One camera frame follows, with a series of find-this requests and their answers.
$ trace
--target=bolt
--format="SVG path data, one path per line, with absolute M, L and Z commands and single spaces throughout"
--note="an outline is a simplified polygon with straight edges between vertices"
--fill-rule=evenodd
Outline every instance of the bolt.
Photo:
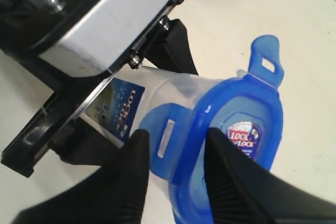
M 141 58 L 137 55 L 137 53 L 133 52 L 131 53 L 131 59 L 128 62 L 128 64 L 130 65 L 130 67 L 132 69 L 139 69 L 142 67 L 142 60 Z
M 47 0 L 47 4 L 54 9 L 55 13 L 61 12 L 65 7 L 65 3 L 61 3 L 60 0 Z
M 170 25 L 169 25 L 169 22 L 166 18 L 162 18 L 160 21 L 159 21 L 160 25 L 163 26 L 163 28 L 168 31 L 169 28 L 170 28 Z

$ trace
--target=translucent plastic container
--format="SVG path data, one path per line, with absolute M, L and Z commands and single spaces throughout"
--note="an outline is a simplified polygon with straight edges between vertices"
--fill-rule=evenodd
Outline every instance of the translucent plastic container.
M 268 60 L 274 71 L 263 67 Z M 210 80 L 154 68 L 122 69 L 112 86 L 105 127 L 126 141 L 150 133 L 151 171 L 165 183 L 176 223 L 213 223 L 204 182 L 204 139 L 221 129 L 246 155 L 270 169 L 282 134 L 278 87 L 284 71 L 279 42 L 261 36 L 251 46 L 246 75 Z

